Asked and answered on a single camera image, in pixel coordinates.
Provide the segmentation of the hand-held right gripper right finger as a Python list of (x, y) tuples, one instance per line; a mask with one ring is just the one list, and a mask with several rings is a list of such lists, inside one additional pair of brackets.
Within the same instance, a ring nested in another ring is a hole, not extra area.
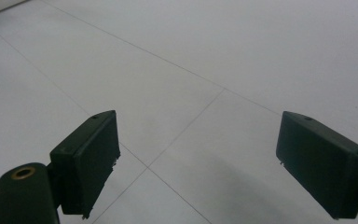
[(333, 219), (358, 215), (358, 144), (316, 119), (282, 113), (276, 156)]

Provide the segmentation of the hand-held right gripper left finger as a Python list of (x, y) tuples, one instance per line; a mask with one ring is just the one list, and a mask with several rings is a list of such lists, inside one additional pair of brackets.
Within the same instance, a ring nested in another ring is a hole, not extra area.
[(91, 116), (49, 156), (55, 203), (66, 215), (88, 218), (120, 157), (117, 113), (110, 110)]

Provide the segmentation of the white table cover board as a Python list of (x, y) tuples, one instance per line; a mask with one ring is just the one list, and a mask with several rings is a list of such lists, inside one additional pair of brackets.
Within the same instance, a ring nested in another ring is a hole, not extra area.
[(115, 110), (121, 155), (62, 224), (358, 224), (283, 168), (282, 113), (358, 144), (358, 0), (28, 0), (0, 11), (0, 176)]

